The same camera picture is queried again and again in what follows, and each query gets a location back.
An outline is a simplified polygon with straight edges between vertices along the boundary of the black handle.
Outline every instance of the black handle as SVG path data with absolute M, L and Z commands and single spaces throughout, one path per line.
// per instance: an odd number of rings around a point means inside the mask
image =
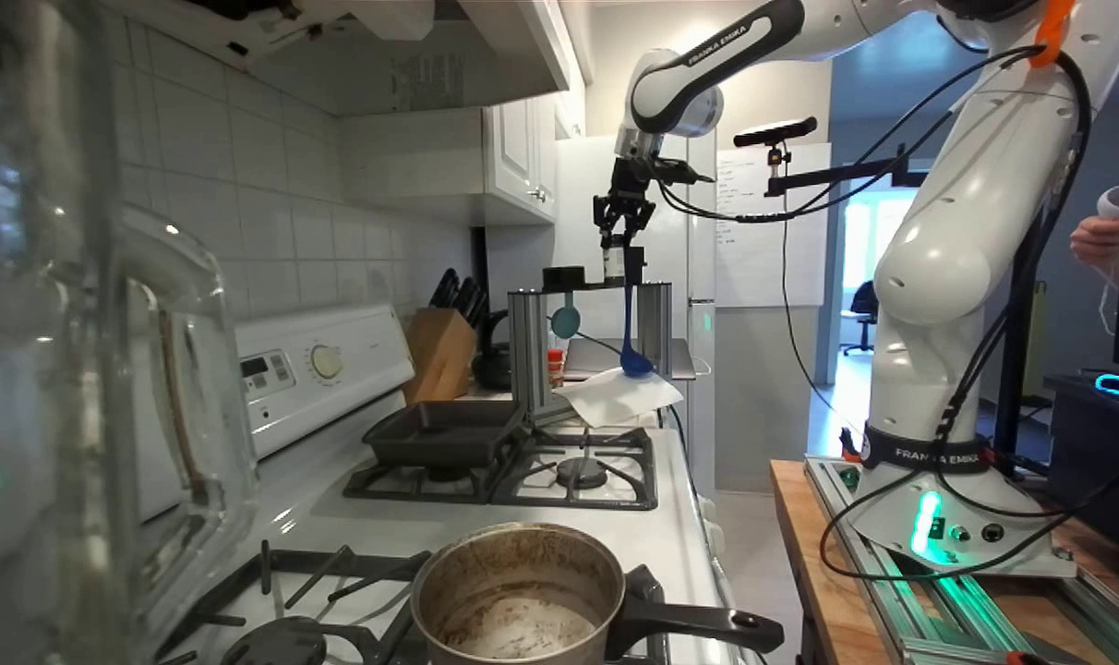
M 625 656 L 639 638 L 655 631 L 704 634 L 755 652 L 769 652 L 783 641 L 779 619 L 746 611 L 659 607 L 659 602 L 627 598 L 616 619 L 609 624 L 605 656 L 609 660 Z

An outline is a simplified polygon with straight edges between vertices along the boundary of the stainless steel pot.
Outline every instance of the stainless steel pot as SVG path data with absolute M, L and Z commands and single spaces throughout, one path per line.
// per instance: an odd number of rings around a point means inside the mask
M 499 526 L 440 550 L 413 581 L 408 612 L 432 665 L 589 665 L 648 631 L 691 631 L 776 649 L 776 619 L 627 598 L 621 560 L 566 526 Z

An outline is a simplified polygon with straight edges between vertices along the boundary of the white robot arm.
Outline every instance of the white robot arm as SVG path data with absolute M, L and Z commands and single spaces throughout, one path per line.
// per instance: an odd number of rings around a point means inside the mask
M 755 60 L 837 53 L 908 12 L 936 12 L 961 37 L 1009 53 L 1036 45 L 1046 5 L 1055 0 L 769 0 L 695 53 L 639 65 L 614 193 L 593 200 L 593 226 L 614 235 L 625 218 L 625 242 L 646 226 L 646 164 L 657 159 L 659 136 L 714 129 L 719 115 L 714 86 Z M 1119 74 L 1119 0 L 1067 5 L 1074 6 L 1061 48 L 1077 63 L 1095 112 Z M 1036 506 L 997 468 L 977 464 L 975 386 L 955 421 L 944 421 L 944 405 L 981 341 L 984 295 L 1009 272 L 1046 193 L 1062 176 L 1074 125 L 1077 104 L 1062 71 L 1029 60 L 984 65 L 874 272 L 879 353 L 869 415 L 874 458 L 858 486 L 870 497 L 848 517 L 865 538 L 928 569 L 1069 572 L 1047 538 L 997 560 L 1046 521 L 1019 517 Z

